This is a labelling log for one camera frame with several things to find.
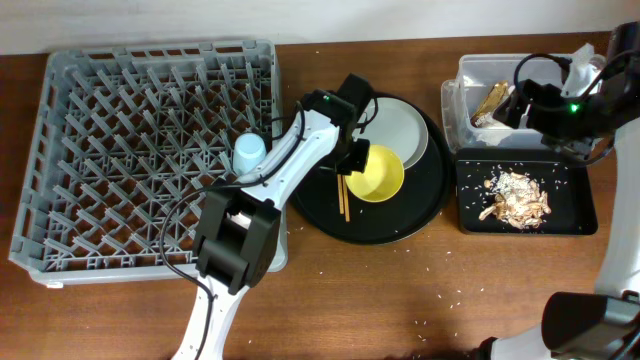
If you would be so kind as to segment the yellow bowl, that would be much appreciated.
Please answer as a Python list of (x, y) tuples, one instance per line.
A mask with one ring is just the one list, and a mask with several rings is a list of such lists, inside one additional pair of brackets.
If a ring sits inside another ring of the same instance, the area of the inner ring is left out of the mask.
[(363, 172), (346, 176), (348, 190), (358, 199), (380, 203), (391, 199), (404, 182), (402, 160), (388, 147), (371, 145)]

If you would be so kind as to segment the wooden chopstick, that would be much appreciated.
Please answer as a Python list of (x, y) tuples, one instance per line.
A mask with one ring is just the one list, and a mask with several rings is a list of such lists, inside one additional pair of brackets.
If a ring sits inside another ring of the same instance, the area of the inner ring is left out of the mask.
[(349, 208), (349, 193), (348, 193), (348, 187), (346, 183), (346, 177), (344, 175), (341, 176), (341, 181), (342, 181), (341, 194), (342, 194), (343, 213), (345, 216), (345, 221), (349, 223), (351, 218), (350, 208)]
[(339, 213), (344, 215), (344, 195), (343, 195), (343, 176), (337, 175), (337, 187), (338, 187), (338, 200), (339, 200)]

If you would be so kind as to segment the grey plate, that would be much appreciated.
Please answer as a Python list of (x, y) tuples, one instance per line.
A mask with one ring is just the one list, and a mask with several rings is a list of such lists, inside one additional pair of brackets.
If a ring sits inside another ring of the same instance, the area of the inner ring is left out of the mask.
[(363, 132), (356, 130), (353, 137), (391, 149), (403, 161), (404, 169), (411, 168), (425, 153), (429, 142), (423, 116), (404, 100), (378, 97), (369, 102), (358, 123), (365, 123), (375, 110), (378, 110), (375, 118)]

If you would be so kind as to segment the food scraps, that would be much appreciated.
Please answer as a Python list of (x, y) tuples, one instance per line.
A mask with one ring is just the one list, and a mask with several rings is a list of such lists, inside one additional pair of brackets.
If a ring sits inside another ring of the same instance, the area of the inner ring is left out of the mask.
[(501, 172), (497, 177), (485, 180), (483, 187), (493, 202), (479, 213), (480, 221), (493, 216), (516, 229), (525, 230), (539, 227), (545, 222), (543, 217), (552, 212), (548, 193), (526, 174)]

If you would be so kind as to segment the blue plastic cup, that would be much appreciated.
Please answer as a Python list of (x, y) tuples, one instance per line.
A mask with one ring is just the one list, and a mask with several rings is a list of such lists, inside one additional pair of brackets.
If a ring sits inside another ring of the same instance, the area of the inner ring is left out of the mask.
[(232, 168), (242, 176), (254, 169), (265, 157), (266, 146), (261, 136), (255, 133), (240, 135), (234, 145)]

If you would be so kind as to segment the white napkin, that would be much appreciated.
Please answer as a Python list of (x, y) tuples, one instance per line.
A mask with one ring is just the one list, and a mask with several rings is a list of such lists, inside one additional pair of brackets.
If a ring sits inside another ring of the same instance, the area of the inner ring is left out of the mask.
[[(595, 79), (604, 66), (605, 58), (594, 53), (594, 47), (585, 44), (572, 54), (566, 54), (566, 59), (575, 61), (568, 70), (563, 70), (549, 59), (536, 58), (525, 64), (519, 78), (521, 80), (533, 80), (540, 85), (551, 84), (562, 90), (563, 95), (579, 95)], [(514, 83), (509, 84), (511, 93), (514, 91)], [(496, 122), (488, 128), (509, 128)]]

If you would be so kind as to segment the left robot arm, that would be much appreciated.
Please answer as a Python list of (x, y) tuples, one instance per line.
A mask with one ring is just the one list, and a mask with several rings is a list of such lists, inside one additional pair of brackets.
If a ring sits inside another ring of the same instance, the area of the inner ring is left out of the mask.
[(370, 143), (353, 136), (374, 97), (350, 74), (336, 91), (317, 89), (297, 102), (289, 130), (253, 170), (234, 183), (191, 193), (204, 201), (192, 252), (198, 290), (177, 359), (219, 359), (245, 294), (268, 272), (280, 245), (282, 210), (309, 172), (364, 170)]

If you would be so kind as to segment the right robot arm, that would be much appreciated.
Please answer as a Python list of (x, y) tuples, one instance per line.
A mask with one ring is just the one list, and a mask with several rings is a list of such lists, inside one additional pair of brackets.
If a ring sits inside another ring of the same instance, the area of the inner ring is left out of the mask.
[(518, 335), (491, 337), (476, 359), (636, 359), (639, 356), (639, 24), (623, 23), (609, 36), (599, 69), (585, 50), (546, 54), (563, 78), (542, 85), (520, 76), (536, 59), (515, 66), (510, 97), (494, 112), (507, 126), (541, 134), (569, 167), (615, 155), (616, 185), (609, 237), (590, 293), (556, 292), (541, 322)]

